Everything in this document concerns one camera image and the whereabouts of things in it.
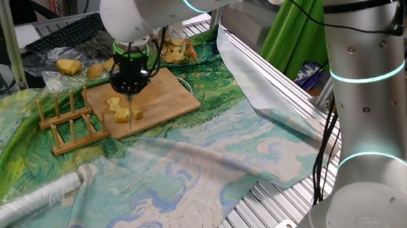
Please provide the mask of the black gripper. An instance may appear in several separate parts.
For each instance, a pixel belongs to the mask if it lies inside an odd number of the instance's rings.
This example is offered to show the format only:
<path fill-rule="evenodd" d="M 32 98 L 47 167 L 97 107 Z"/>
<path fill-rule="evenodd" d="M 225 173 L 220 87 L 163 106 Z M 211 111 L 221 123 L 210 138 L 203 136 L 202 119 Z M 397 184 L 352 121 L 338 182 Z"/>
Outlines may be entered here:
<path fill-rule="evenodd" d="M 139 94 L 149 83 L 150 77 L 147 70 L 147 56 L 140 57 L 116 57 L 119 66 L 118 74 L 109 77 L 111 87 L 123 95 Z"/>

